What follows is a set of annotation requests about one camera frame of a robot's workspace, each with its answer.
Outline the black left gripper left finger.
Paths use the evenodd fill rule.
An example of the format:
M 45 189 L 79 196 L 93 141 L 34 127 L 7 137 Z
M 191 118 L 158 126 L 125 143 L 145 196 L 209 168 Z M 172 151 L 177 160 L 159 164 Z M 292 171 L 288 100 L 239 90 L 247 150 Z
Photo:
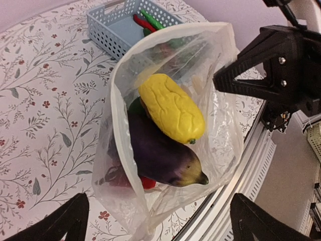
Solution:
M 89 217 L 89 201 L 78 193 L 43 220 L 7 238 L 17 240 L 85 240 Z

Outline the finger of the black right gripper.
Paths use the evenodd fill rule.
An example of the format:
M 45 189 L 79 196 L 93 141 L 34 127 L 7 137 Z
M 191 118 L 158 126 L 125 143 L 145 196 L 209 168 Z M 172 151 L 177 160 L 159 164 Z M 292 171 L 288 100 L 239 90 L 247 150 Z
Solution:
M 221 68 L 213 76 L 215 89 L 218 90 L 218 78 L 236 79 L 237 76 L 265 61 L 265 42 L 270 37 L 268 32 L 260 33 L 237 56 L 237 60 Z
M 256 97 L 283 105 L 296 104 L 296 92 L 287 85 L 283 87 L 280 83 L 268 83 L 264 79 L 258 80 L 257 84 L 251 82 L 252 80 L 218 78 L 218 91 Z

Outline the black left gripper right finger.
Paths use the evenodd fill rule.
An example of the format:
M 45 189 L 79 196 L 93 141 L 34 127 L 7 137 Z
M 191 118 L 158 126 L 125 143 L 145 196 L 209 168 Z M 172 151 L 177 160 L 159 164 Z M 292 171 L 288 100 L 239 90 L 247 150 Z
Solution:
M 230 218 L 234 240 L 311 240 L 275 219 L 242 193 L 232 198 Z

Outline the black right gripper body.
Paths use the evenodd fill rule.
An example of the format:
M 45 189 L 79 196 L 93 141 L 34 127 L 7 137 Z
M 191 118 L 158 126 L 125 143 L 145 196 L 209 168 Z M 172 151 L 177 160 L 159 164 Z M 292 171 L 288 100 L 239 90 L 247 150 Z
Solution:
M 263 62 L 268 87 L 262 98 L 301 110 L 307 116 L 320 113 L 320 34 L 293 27 L 266 26 Z

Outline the yellow corn cob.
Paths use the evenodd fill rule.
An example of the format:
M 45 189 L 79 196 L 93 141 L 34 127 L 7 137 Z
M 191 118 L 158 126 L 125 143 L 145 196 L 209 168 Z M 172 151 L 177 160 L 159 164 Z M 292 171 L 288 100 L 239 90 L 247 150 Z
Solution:
M 169 76 L 151 75 L 138 88 L 158 128 L 182 144 L 195 144 L 205 132 L 205 119 L 189 95 Z

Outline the clear zip top bag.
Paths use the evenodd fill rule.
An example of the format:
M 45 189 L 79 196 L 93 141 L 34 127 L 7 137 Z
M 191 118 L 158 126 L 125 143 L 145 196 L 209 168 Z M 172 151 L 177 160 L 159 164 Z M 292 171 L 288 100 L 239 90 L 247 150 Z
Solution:
M 179 24 L 142 38 L 115 66 L 92 187 L 131 240 L 151 240 L 171 213 L 231 180 L 243 137 L 236 97 L 213 76 L 237 53 L 230 23 Z

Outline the purple eggplant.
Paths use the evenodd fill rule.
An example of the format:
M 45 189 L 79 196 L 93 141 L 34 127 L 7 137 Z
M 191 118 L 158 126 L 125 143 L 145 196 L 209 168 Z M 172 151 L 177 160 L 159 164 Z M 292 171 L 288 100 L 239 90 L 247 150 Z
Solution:
M 169 138 L 151 119 L 129 112 L 127 116 L 133 156 L 140 176 L 175 187 L 209 183 L 191 148 Z

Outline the green bell pepper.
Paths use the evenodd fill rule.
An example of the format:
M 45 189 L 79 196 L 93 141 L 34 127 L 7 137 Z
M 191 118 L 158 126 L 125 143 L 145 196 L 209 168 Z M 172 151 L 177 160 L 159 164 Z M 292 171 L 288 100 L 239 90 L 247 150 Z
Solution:
M 135 113 L 139 115 L 146 116 L 146 112 L 144 107 L 142 106 L 140 102 L 140 97 L 137 97 L 129 106 L 128 108 L 129 113 Z

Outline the light blue plastic basket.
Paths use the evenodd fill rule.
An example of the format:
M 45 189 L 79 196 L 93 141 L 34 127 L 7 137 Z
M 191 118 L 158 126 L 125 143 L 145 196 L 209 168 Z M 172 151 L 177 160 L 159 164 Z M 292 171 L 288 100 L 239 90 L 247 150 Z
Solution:
M 106 12 L 122 2 L 123 7 Z M 143 18 L 141 10 L 150 14 L 164 27 L 182 23 L 182 20 L 152 1 L 112 1 L 87 11 L 90 39 L 116 60 L 121 59 L 133 45 L 144 38 L 143 27 L 133 19 L 135 14 L 140 19 Z

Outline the red cherry tomato cluster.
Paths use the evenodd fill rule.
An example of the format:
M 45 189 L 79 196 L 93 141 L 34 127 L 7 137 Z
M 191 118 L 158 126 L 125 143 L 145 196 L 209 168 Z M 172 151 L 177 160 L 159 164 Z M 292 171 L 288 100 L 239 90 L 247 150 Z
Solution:
M 153 189 L 156 186 L 156 181 L 152 179 L 143 176 L 140 176 L 139 178 L 145 190 Z M 108 182 L 110 186 L 131 187 L 130 181 L 122 165 L 110 167 L 105 174 L 105 181 Z

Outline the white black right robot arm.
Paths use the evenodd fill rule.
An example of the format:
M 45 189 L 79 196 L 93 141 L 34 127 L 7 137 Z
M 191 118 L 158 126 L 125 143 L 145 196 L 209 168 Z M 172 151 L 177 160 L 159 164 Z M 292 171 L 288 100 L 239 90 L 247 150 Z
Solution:
M 287 26 L 260 28 L 259 35 L 213 77 L 220 92 L 266 101 L 261 116 L 270 131 L 284 132 L 293 113 L 320 114 L 320 1 L 266 1 Z

